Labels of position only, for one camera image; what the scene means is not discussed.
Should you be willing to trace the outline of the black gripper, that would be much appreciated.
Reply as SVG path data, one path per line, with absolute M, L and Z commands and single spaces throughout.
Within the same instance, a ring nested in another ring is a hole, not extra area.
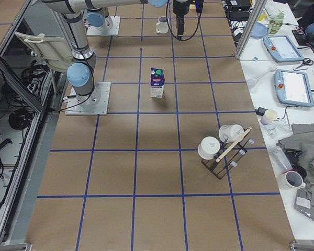
M 174 0 L 173 1 L 173 13 L 176 16 L 176 28 L 177 35 L 182 36 L 184 34 L 185 27 L 185 15 L 189 12 L 190 1 L 186 0 Z

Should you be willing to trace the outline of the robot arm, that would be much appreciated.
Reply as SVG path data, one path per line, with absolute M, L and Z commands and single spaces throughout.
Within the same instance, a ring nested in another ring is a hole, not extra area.
M 166 1 L 85 1 L 88 14 L 87 21 L 98 30 L 106 31 L 114 26 L 113 20 L 109 15 L 108 7 L 124 6 L 134 4 L 150 4 L 153 7 L 160 8 L 166 4 Z
M 76 93 L 79 104 L 99 99 L 95 90 L 94 67 L 96 53 L 89 46 L 81 11 L 87 10 L 95 16 L 89 21 L 93 26 L 102 26 L 106 21 L 108 7 L 149 4 L 155 8 L 168 6 L 168 1 L 43 1 L 52 11 L 63 18 L 64 28 L 72 45 L 72 56 L 76 60 L 67 70 L 67 76 Z

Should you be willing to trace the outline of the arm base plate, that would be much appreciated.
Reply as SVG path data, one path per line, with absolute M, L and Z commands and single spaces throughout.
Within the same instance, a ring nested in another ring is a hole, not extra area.
M 107 115 L 111 82 L 96 82 L 92 95 L 84 103 L 82 96 L 68 100 L 68 116 Z
M 87 36 L 117 36 L 119 34 L 120 16 L 108 16 L 104 18 L 99 14 L 89 13 L 87 17 Z

